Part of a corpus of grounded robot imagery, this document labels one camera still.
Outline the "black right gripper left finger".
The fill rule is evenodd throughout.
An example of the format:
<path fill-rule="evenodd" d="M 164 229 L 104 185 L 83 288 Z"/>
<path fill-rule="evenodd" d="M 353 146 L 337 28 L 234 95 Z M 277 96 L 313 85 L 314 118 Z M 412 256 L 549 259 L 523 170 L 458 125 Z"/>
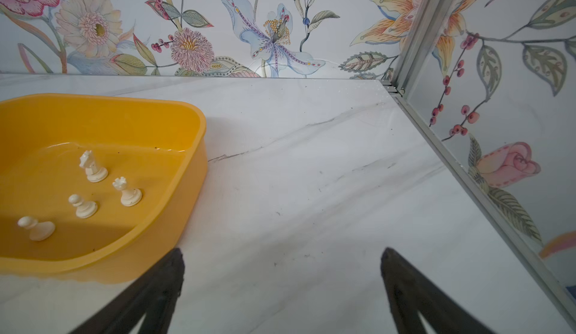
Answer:
<path fill-rule="evenodd" d="M 73 333 L 168 332 L 184 282 L 185 262 L 174 248 Z"/>

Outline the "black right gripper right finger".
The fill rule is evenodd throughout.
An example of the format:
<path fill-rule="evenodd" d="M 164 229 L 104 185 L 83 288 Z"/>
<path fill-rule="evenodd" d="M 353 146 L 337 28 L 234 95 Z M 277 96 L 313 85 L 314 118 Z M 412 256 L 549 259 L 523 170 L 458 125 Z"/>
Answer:
<path fill-rule="evenodd" d="M 393 248 L 382 253 L 380 272 L 399 333 L 426 333 L 424 321 L 436 333 L 493 332 Z"/>

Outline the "yellow tray with white pieces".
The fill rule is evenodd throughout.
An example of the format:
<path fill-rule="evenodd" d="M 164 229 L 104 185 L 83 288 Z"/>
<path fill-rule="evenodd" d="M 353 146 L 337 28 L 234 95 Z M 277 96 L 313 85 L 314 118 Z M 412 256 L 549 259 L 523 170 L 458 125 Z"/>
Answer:
<path fill-rule="evenodd" d="M 206 118 L 181 101 L 36 94 L 1 103 L 1 272 L 116 284 L 141 276 L 173 249 L 208 171 Z M 108 177 L 92 183 L 91 150 Z M 135 206 L 112 186 L 141 190 Z M 81 219 L 72 194 L 98 204 Z M 34 242 L 18 220 L 51 221 Z"/>

